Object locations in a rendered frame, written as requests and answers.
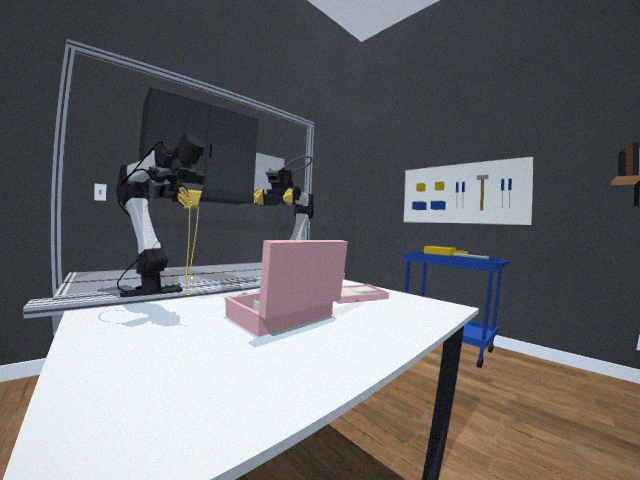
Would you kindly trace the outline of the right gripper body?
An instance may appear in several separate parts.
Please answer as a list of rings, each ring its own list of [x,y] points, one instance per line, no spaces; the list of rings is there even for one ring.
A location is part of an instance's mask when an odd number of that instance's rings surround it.
[[[188,190],[202,191],[205,175],[201,174],[199,171],[195,171],[195,169],[187,167],[179,167],[174,174],[177,174],[178,180],[175,184],[172,201],[178,202],[182,207],[184,207],[178,199],[178,194],[180,193],[179,188],[183,187],[187,192]]]

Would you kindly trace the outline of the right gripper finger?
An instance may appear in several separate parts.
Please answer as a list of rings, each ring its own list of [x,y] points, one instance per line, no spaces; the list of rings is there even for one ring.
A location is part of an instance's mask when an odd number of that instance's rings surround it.
[[[199,199],[202,191],[193,191],[188,190],[188,192],[183,188],[179,188],[181,194],[189,201],[189,203],[193,206],[198,206]]]
[[[178,199],[184,205],[183,208],[189,209],[191,204],[181,193],[178,194]],[[197,206],[191,206],[191,209],[197,209]]]

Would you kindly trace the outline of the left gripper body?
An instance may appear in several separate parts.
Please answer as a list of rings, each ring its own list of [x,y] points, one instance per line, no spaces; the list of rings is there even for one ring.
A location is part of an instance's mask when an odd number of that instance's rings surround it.
[[[274,188],[266,189],[267,194],[264,194],[264,189],[263,189],[263,205],[260,205],[260,206],[277,206],[280,203],[283,203],[283,205],[285,205],[285,202],[283,201],[283,195],[288,189],[292,190],[291,192],[293,193],[292,204],[295,205],[295,189],[294,188],[295,187],[277,187],[277,189],[274,189]]]

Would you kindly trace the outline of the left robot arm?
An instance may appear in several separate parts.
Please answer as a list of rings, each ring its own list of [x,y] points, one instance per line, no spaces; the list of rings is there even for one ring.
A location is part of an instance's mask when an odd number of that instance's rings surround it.
[[[271,187],[274,189],[277,189],[277,187],[295,187],[294,215],[296,217],[296,223],[295,223],[294,231],[290,240],[303,240],[305,228],[308,222],[310,221],[310,218],[313,217],[313,213],[314,213],[313,194],[305,194],[301,192],[300,187],[293,186],[291,170],[283,169],[281,172],[279,171],[280,170],[268,170],[267,172],[268,183],[271,183]],[[285,178],[284,178],[284,174],[286,175]],[[288,184],[291,184],[291,185],[288,185]],[[302,206],[302,205],[308,205],[308,206]]]

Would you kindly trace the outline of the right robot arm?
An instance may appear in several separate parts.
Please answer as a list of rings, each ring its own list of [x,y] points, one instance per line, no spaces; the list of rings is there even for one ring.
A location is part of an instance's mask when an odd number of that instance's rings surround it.
[[[141,274],[142,284],[141,289],[120,291],[124,292],[120,293],[121,298],[182,292],[180,285],[161,286],[159,272],[164,271],[168,258],[155,236],[148,212],[147,200],[149,200],[149,196],[152,199],[167,197],[169,191],[174,191],[177,181],[177,174],[174,174],[176,170],[179,167],[191,168],[190,164],[198,162],[205,147],[205,144],[195,136],[185,133],[177,147],[158,146],[137,168],[150,170],[150,176],[146,171],[136,171],[128,179],[129,181],[134,181],[135,184],[127,184],[126,182],[121,185],[141,161],[131,165],[123,164],[120,166],[117,197],[119,201],[122,201],[123,206],[126,206],[132,219],[139,252],[136,273]],[[160,173],[170,169],[172,174]],[[149,187],[148,178],[150,177]]]

